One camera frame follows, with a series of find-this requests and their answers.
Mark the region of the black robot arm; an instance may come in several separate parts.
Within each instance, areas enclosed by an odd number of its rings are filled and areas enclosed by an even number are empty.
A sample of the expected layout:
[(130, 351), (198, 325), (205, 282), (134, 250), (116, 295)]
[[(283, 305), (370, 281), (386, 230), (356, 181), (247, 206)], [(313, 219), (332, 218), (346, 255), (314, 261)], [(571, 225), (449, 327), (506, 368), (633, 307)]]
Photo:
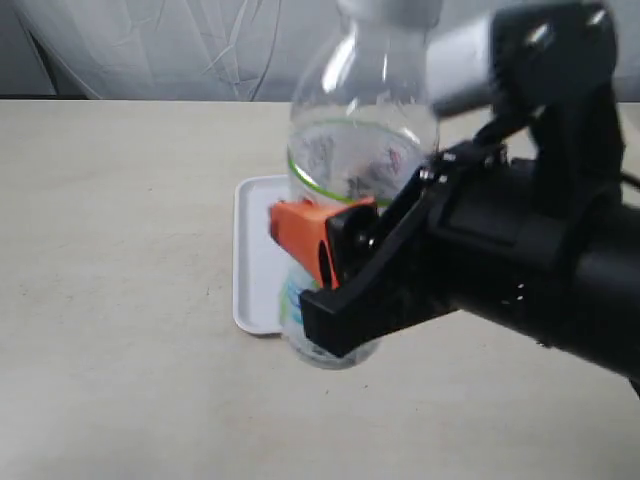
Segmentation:
[(343, 358), (464, 310), (639, 381), (639, 213), (616, 184), (587, 186), (572, 215), (533, 207), (532, 161), (502, 145), (432, 156), (385, 210), (278, 202), (273, 240), (314, 279), (303, 334)]

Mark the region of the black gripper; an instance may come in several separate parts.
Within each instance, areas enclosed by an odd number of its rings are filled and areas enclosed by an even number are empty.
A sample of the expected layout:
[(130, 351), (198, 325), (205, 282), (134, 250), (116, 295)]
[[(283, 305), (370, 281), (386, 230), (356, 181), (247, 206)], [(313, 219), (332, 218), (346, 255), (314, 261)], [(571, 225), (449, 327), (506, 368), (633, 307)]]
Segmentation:
[(464, 143), (416, 172), (383, 212), (278, 201), (269, 235), (317, 282), (300, 296), (305, 335), (343, 357), (383, 336), (467, 310), (570, 353), (566, 292), (574, 210), (535, 208), (532, 161)]

